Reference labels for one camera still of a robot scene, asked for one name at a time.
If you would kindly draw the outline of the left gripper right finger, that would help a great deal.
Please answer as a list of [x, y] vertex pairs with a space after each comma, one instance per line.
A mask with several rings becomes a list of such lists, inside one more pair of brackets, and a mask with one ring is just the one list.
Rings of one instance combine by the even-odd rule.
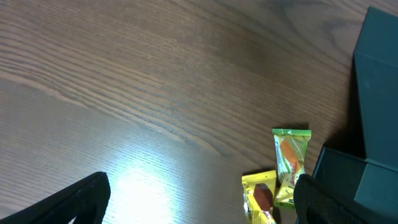
[[333, 194], [312, 176], [302, 174], [294, 189], [299, 224], [397, 223], [397, 219], [378, 214], [353, 200]]

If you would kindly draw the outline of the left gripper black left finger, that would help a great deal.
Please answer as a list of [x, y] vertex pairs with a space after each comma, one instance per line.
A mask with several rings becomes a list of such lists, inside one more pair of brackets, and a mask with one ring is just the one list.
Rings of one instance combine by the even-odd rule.
[[101, 224], [111, 189], [105, 172], [95, 172], [63, 190], [1, 219], [1, 224]]

